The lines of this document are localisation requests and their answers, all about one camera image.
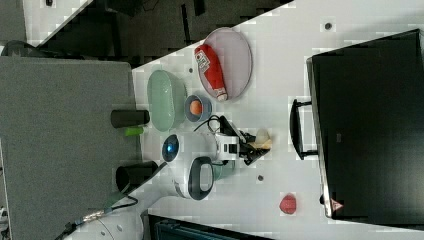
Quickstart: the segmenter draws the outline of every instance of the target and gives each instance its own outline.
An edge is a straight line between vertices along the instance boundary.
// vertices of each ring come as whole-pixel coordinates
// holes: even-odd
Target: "orange ball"
[[[190,103],[190,112],[193,115],[201,115],[203,111],[202,103],[199,100],[194,100]]]

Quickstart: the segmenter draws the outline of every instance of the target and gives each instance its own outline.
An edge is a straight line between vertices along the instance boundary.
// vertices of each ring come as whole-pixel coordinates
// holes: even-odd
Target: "screw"
[[[325,27],[326,30],[330,30],[333,27],[333,24],[326,23],[324,27]]]

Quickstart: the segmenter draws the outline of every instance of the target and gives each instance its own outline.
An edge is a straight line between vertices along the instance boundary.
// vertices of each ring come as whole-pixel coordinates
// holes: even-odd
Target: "light green bowl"
[[[161,132],[176,128],[184,122],[184,101],[187,97],[182,80],[172,73],[157,70],[147,84],[150,117]]]

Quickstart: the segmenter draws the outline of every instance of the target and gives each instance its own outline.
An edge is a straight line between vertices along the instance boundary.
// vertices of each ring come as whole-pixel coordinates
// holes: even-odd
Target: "pink plate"
[[[246,88],[252,73],[252,54],[244,36],[231,28],[219,28],[206,38],[221,63],[228,99],[238,97]],[[215,93],[205,75],[199,70],[203,87],[213,98]]]

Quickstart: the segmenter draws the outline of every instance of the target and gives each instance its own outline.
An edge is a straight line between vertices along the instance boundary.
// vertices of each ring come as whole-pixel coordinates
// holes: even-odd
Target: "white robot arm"
[[[212,162],[243,158],[250,165],[265,153],[248,145],[246,139],[240,137],[240,132],[234,132],[232,136],[195,132],[171,135],[162,146],[165,163],[149,180],[112,208],[68,224],[62,235],[69,235],[66,240],[103,240],[108,237],[141,240],[143,222],[140,215],[160,198],[178,196],[202,200],[213,187]]]

